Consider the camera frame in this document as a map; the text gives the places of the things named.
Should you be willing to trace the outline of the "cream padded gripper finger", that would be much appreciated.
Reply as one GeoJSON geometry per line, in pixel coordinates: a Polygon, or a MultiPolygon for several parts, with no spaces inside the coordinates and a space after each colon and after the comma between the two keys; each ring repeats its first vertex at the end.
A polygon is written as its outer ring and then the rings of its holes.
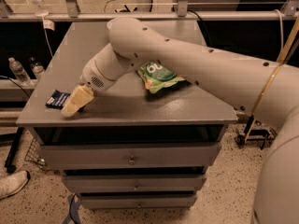
{"type": "Polygon", "coordinates": [[[71,117],[94,98],[93,89],[86,85],[77,85],[64,104],[61,113],[71,117]]]}

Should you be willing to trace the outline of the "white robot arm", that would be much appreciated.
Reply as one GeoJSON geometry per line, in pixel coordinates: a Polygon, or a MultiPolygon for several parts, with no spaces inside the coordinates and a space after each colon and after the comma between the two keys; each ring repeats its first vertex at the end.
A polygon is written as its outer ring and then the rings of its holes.
{"type": "Polygon", "coordinates": [[[82,72],[62,113],[73,116],[97,91],[153,61],[277,129],[258,181],[251,224],[299,224],[299,69],[168,38],[135,18],[108,22],[108,43],[82,72]]]}

